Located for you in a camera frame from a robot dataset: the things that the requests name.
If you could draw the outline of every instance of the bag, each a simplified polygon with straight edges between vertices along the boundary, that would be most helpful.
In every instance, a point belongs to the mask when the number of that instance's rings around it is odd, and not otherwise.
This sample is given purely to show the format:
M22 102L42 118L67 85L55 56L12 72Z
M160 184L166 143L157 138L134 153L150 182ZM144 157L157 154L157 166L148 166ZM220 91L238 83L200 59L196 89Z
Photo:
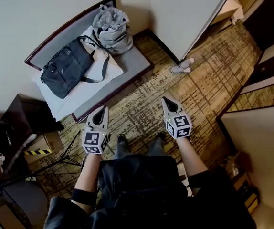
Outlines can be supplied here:
M105 5L100 6L100 12L94 19L95 36L113 56L133 47L133 37L127 33L128 22L127 15L121 10Z
M97 81L85 78L84 74L94 62L93 54L89 54L84 46L79 42L80 39L90 39L89 43L102 48L88 36L80 36L64 46L55 56L53 56L44 67L41 80L59 98L64 99L70 91L78 85L81 80L89 83L97 83L105 79L109 55L107 56L102 68L102 80Z

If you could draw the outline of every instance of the bag handle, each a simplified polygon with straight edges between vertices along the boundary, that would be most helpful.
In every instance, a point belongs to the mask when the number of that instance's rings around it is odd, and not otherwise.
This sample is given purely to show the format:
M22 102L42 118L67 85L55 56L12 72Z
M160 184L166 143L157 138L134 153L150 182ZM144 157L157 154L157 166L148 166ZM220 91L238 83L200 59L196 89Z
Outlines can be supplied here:
M107 71L107 66L108 66L108 61L109 61L109 53L108 53L108 51L103 46L101 46L100 44L96 43L89 36L78 36L77 37L77 39L82 39L83 41L85 40L85 38L87 38L87 39L89 39L89 40L91 40L93 42L93 43L91 43L91 42L87 42L87 43L89 43L92 46L94 46L94 48L97 45L99 48L103 49L103 51L107 52L107 58L104 60L103 67L102 67L102 80L98 81L98 80L90 79L90 78L87 78L87 77L82 77L81 78L81 81L84 81L84 82L98 83L98 82L101 82L101 81L103 81L105 79L106 71Z

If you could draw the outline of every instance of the jeans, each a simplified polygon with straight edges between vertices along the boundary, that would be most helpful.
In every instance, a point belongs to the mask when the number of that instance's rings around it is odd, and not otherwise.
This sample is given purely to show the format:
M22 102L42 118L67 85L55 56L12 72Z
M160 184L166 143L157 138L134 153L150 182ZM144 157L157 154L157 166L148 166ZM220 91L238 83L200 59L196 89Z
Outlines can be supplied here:
M165 142L160 137L155 137L150 142L148 156L168 156L168 154L164 151L164 143ZM118 143L113 159L124 158L126 156L132 155L133 153L130 153L127 148L128 146L125 141Z

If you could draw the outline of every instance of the gray upholstered bench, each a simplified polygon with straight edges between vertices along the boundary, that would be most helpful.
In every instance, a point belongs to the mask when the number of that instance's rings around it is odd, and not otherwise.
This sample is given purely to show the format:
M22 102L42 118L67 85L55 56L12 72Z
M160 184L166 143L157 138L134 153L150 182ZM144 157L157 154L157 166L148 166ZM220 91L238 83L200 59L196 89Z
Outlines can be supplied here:
M115 0L104 0L78 14L44 40L44 42L27 57L25 63L37 70L41 70L62 47L81 35L93 24L100 4L116 7ZM114 59L124 73L111 80L110 83L105 85L72 113L76 122L82 122L90 112L104 104L104 102L116 93L152 68L150 62L136 47L133 47L122 55L114 57Z

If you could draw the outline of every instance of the cardboard box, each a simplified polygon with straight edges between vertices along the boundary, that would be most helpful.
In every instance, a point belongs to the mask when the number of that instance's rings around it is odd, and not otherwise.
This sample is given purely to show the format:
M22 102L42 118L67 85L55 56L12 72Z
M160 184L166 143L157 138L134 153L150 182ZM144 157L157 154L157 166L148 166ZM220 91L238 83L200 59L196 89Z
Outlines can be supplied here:
M45 149L50 149L52 153L59 152L60 150L64 149L64 146L57 131L47 132L42 135L38 135L37 138L33 142L31 142L25 150L33 151ZM24 157L27 163L31 164L36 160L46 157L47 155L49 154L24 155Z

